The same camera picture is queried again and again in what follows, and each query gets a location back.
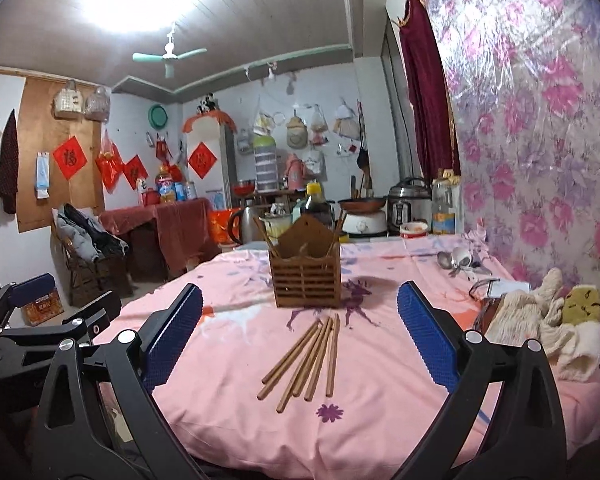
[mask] dark bottle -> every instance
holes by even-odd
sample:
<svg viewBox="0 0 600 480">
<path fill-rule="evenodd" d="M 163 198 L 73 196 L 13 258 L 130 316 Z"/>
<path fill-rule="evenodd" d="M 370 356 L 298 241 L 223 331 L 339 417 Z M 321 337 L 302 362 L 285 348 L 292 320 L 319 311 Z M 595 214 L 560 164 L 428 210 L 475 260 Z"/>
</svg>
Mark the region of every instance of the dark bottle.
<svg viewBox="0 0 600 480">
<path fill-rule="evenodd" d="M 308 199 L 301 206 L 301 214 L 309 214 L 324 224 L 329 229 L 333 229 L 333 218 L 331 216 L 331 206 L 326 202 L 322 195 L 322 188 L 317 182 L 310 182 L 306 185 Z"/>
</svg>

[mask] silver screw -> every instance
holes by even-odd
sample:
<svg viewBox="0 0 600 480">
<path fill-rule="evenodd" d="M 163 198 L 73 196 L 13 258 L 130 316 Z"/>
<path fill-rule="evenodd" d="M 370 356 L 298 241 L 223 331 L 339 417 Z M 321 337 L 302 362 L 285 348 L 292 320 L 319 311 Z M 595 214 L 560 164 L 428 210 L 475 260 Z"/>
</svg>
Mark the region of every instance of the silver screw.
<svg viewBox="0 0 600 480">
<path fill-rule="evenodd" d="M 74 346 L 73 339 L 62 339 L 59 344 L 60 349 L 64 352 L 65 350 L 70 350 Z"/>
<path fill-rule="evenodd" d="M 474 345 L 482 342 L 482 334 L 480 334 L 480 332 L 476 332 L 475 330 L 469 330 L 469 332 L 464 335 L 464 338 L 469 343 L 473 343 Z"/>
<path fill-rule="evenodd" d="M 536 341 L 535 339 L 530 339 L 526 345 L 529 347 L 529 350 L 532 352 L 539 352 L 542 350 L 542 345 Z"/>
<path fill-rule="evenodd" d="M 136 338 L 136 332 L 133 330 L 124 330 L 118 334 L 118 341 L 121 343 L 131 343 Z"/>
</svg>

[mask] electric pressure cooker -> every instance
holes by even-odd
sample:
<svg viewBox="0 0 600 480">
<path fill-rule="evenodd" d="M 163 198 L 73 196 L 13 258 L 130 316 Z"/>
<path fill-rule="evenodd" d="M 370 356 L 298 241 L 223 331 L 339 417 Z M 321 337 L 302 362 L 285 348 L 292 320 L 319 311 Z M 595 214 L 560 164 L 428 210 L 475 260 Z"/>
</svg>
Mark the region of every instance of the electric pressure cooker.
<svg viewBox="0 0 600 480">
<path fill-rule="evenodd" d="M 431 225 L 431 188 L 417 176 L 401 180 L 389 190 L 387 198 L 387 229 L 390 235 L 399 235 L 400 226 L 421 221 Z"/>
</svg>

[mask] ceiling fan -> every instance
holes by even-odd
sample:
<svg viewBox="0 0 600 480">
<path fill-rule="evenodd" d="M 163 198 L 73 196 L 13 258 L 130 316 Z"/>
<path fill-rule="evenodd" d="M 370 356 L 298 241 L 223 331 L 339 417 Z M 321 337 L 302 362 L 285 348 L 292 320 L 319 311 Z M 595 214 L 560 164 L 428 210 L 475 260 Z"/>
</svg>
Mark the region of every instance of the ceiling fan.
<svg viewBox="0 0 600 480">
<path fill-rule="evenodd" d="M 167 79 L 171 79 L 174 76 L 174 62 L 181 59 L 187 59 L 188 57 L 195 56 L 196 54 L 204 54 L 206 52 L 206 48 L 199 48 L 197 50 L 189 50 L 184 54 L 179 54 L 178 56 L 176 56 L 173 53 L 173 49 L 175 47 L 175 45 L 173 44 L 173 35 L 175 33 L 175 27 L 176 24 L 173 23 L 173 25 L 171 25 L 171 32 L 167 34 L 167 38 L 169 38 L 169 43 L 167 43 L 164 46 L 166 54 L 162 54 L 162 56 L 154 56 L 153 54 L 140 54 L 138 52 L 135 52 L 133 55 L 133 60 L 138 61 L 140 63 L 157 63 L 162 61 L 164 62 L 164 76 Z"/>
</svg>

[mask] maroon curtain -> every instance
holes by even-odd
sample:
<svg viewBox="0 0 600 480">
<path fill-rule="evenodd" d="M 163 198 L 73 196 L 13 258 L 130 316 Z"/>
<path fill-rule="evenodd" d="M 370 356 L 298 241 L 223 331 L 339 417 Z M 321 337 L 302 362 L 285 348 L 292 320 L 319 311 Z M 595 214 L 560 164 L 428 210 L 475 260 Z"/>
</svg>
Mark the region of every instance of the maroon curtain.
<svg viewBox="0 0 600 480">
<path fill-rule="evenodd" d="M 460 174 L 458 143 L 438 44 L 424 0 L 407 0 L 400 43 L 413 105 L 418 159 L 424 178 L 438 170 Z"/>
</svg>

